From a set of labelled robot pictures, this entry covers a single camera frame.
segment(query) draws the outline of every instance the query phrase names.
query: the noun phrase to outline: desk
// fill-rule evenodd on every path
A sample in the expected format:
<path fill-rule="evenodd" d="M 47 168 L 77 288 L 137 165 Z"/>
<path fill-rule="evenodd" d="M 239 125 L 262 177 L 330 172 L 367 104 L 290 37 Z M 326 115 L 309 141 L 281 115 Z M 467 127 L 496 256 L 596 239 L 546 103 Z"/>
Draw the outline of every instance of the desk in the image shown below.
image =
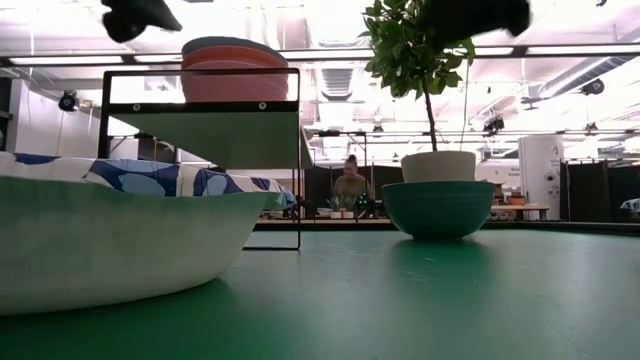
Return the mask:
<path fill-rule="evenodd" d="M 458 243 L 407 238 L 303 233 L 300 252 L 245 251 L 191 290 L 0 318 L 0 358 L 640 359 L 637 237 L 483 230 Z"/>
<path fill-rule="evenodd" d="M 516 221 L 524 220 L 525 211 L 537 211 L 540 214 L 540 220 L 547 220 L 548 205 L 527 204 L 527 205 L 493 205 L 491 211 L 515 211 Z"/>

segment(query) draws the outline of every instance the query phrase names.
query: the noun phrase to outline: teal bowl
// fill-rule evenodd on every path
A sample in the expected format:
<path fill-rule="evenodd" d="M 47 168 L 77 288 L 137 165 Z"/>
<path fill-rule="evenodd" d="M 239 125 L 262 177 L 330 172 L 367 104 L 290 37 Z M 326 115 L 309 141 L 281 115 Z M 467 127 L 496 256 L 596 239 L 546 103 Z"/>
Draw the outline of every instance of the teal bowl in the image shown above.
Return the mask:
<path fill-rule="evenodd" d="M 382 187 L 391 222 L 415 239 L 462 238 L 491 215 L 495 185 L 480 181 L 399 183 Z"/>

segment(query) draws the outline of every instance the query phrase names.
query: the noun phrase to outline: black metal stand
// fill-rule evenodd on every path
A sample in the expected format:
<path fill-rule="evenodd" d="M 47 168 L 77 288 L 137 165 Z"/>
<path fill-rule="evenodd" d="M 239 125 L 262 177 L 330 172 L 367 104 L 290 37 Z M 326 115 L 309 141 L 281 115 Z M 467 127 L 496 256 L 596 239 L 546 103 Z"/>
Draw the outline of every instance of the black metal stand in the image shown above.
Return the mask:
<path fill-rule="evenodd" d="M 112 104 L 111 91 L 114 77 L 162 77 L 162 76 L 180 76 L 188 73 L 189 75 L 212 76 L 212 75 L 274 75 L 289 74 L 296 75 L 298 81 L 298 94 L 295 101 L 267 101 L 267 102 L 233 102 L 233 103 L 125 103 Z M 297 181 L 293 179 L 294 196 L 296 199 L 302 198 L 302 161 L 301 161 L 301 138 L 300 134 L 300 118 L 298 116 L 300 109 L 300 71 L 297 68 L 282 69 L 224 69 L 224 70 L 150 70 L 150 71 L 107 71 L 104 74 L 102 85 L 102 111 L 100 114 L 100 128 L 98 135 L 98 158 L 109 159 L 111 153 L 111 144 L 109 138 L 109 117 L 126 115 L 126 114 L 166 114 L 166 113 L 251 113 L 264 114 L 266 112 L 295 112 L 297 117 L 296 126 L 296 159 L 294 174 L 297 173 Z M 247 246 L 243 250 L 251 251 L 298 251 L 301 246 L 302 231 L 302 208 L 299 204 L 294 205 L 292 211 L 294 216 L 292 224 L 297 229 L 297 243 L 292 247 L 262 247 Z"/>

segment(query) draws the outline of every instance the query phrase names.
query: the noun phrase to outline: blue patterned cloth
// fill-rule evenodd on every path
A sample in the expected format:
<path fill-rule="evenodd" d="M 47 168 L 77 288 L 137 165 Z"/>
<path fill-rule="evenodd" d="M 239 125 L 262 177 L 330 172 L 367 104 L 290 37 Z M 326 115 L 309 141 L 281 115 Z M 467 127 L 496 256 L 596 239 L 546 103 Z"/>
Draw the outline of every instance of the blue patterned cloth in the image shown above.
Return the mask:
<path fill-rule="evenodd" d="M 620 209 L 640 212 L 640 199 L 631 199 L 622 203 Z"/>
<path fill-rule="evenodd" d="M 126 193 L 164 197 L 276 193 L 277 204 L 270 210 L 291 207 L 295 203 L 293 193 L 274 180 L 142 160 L 77 159 L 0 152 L 0 176 L 93 183 Z"/>

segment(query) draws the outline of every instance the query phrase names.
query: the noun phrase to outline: stacked bowls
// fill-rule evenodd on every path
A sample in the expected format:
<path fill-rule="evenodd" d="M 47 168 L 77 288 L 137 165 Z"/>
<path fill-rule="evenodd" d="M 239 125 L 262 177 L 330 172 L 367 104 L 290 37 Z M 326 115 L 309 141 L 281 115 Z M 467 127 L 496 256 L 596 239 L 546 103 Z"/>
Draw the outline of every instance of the stacked bowls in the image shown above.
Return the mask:
<path fill-rule="evenodd" d="M 182 70 L 286 68 L 279 52 L 250 40 L 202 37 L 182 47 Z M 187 102 L 285 101 L 287 74 L 196 75 L 181 77 Z"/>

